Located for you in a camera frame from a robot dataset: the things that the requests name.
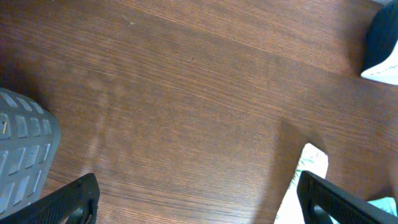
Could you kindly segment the grey plastic basket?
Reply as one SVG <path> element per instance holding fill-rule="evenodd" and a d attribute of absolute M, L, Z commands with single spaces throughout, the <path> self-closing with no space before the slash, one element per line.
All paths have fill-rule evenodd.
<path fill-rule="evenodd" d="M 57 118 L 1 88 L 1 218 L 38 201 L 60 143 Z"/>

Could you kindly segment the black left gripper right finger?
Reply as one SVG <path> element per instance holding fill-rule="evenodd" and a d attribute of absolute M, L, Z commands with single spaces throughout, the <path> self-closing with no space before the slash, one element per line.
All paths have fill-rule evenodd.
<path fill-rule="evenodd" d="M 357 198 L 315 174 L 309 173 L 308 177 L 307 198 L 301 204 L 302 208 L 306 205 L 303 211 L 305 223 L 327 223 L 328 212 L 340 200 Z"/>

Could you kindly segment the white barcode scanner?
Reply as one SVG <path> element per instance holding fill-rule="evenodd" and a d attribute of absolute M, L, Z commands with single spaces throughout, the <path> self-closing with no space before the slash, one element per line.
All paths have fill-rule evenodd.
<path fill-rule="evenodd" d="M 370 23 L 361 77 L 397 85 L 397 0 L 383 6 Z"/>

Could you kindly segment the white cream tube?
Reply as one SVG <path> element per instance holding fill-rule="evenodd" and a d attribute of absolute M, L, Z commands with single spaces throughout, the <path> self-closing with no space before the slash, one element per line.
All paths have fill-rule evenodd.
<path fill-rule="evenodd" d="M 321 178 L 326 177 L 328 170 L 328 155 L 313 144 L 307 143 L 296 165 L 294 174 L 284 194 L 280 207 L 275 216 L 274 224 L 304 224 L 305 216 L 302 200 L 306 201 L 308 192 L 308 174 L 312 173 Z"/>

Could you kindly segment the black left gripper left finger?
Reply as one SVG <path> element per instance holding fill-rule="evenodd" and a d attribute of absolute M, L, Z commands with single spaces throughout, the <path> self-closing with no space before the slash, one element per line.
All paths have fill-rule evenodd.
<path fill-rule="evenodd" d="M 98 181 L 93 173 L 88 173 L 1 219 L 1 224 L 95 224 L 99 199 Z"/>

